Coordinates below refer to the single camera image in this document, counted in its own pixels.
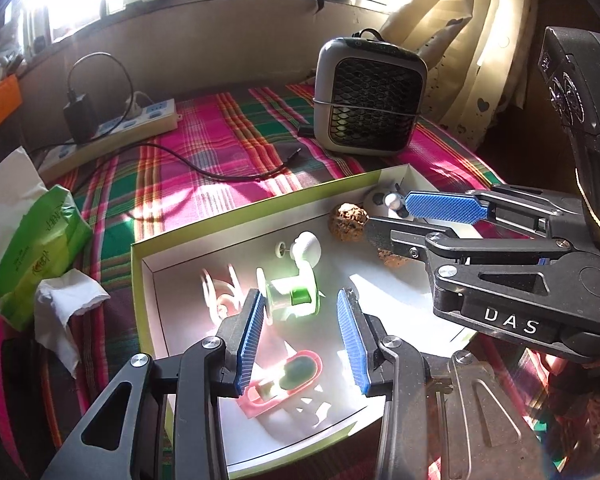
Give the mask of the green white cardboard box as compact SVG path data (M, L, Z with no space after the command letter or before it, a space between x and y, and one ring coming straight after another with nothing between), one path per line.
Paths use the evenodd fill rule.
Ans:
M159 359L173 356L215 333L219 315L202 288L210 278L223 313L234 304L231 281L271 294L272 314L263 325L254 378L272 378L303 350L322 360L312 385L263 414L249 416L236 401L221 401L232 478L284 466L380 419L381 400L362 395L343 350L336 308L340 289L354 290L366 313L422 353L447 358L471 340L467 328L434 316L421 263L391 269L366 240L342 242L330 234L332 208L362 202L376 188L391 185L404 191L434 188L413 166L397 166L261 200L132 247L143 352Z

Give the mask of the brown walnut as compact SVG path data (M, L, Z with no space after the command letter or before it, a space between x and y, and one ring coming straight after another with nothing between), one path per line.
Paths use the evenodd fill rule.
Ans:
M357 204L343 203L332 208L329 213L328 229L340 242L360 242L367 221L365 209Z
M387 249L378 249L377 252L380 261L389 269L397 269L411 262L410 258L394 254Z

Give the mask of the grey mini fan heater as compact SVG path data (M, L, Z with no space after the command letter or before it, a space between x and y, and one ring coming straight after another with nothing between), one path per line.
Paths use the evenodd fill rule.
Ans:
M371 28L329 40L317 58L313 133L325 150L387 156L406 148L428 68Z

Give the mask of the white power strip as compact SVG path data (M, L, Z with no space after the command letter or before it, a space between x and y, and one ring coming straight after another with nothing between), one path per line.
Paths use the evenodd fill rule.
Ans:
M113 119L101 124L92 142L82 145L61 144L53 148L38 167L38 174L45 183L52 182L119 148L175 130L181 118L174 99L150 104L137 117L125 119L108 134L105 132L116 121Z

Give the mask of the plastic bags on shelf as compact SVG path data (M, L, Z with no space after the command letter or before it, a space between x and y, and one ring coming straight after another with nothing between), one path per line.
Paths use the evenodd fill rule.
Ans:
M0 82L15 73L26 56L24 46L24 17L21 12L0 18Z

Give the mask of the plaid bedspread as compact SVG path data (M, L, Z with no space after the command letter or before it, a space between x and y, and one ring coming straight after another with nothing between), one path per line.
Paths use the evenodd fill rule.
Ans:
M382 161L334 155L298 135L311 117L306 84L252 88L178 103L175 130L62 177L95 230L78 265L110 300L71 325L81 364L0 319L0 479L41 477L106 382L140 348L131 247L187 223L308 186L373 171Z

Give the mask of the green white spool massager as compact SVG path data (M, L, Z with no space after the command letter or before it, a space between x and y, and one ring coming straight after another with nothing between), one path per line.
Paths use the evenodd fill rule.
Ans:
M320 310L317 282L313 270L286 278L268 280L262 268L256 270L258 289L266 298L268 324L288 318L304 318Z

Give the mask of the grey ball massager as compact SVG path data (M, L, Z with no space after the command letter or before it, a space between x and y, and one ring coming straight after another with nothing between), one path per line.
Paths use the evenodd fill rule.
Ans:
M322 256L322 246L317 236L309 231L301 232L287 246L284 242L279 242L274 249L274 254L281 259L288 255L296 264L300 273L312 271Z

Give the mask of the crumpled white tissue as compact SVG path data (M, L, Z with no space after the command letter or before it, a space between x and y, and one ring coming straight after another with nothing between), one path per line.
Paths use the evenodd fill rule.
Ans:
M46 278L36 288L35 340L53 352L73 379L76 379L80 354L71 333L70 321L109 299L110 295L98 281L76 269L59 278Z

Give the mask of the white egg-shaped case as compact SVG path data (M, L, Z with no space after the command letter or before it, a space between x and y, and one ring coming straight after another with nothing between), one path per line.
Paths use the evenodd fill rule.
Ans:
M363 209L370 217L407 219L405 196L395 188L374 188L363 200Z

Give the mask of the green tissue pack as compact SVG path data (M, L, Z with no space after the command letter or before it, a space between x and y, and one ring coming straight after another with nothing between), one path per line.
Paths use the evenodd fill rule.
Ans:
M0 315L21 332L40 281L72 266L92 236L72 194L46 188L23 148L0 162Z

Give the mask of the cream heart curtain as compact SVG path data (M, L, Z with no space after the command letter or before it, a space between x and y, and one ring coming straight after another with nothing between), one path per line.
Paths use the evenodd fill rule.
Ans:
M524 97L539 0L401 0L385 40L428 67L422 116L474 150L509 102Z

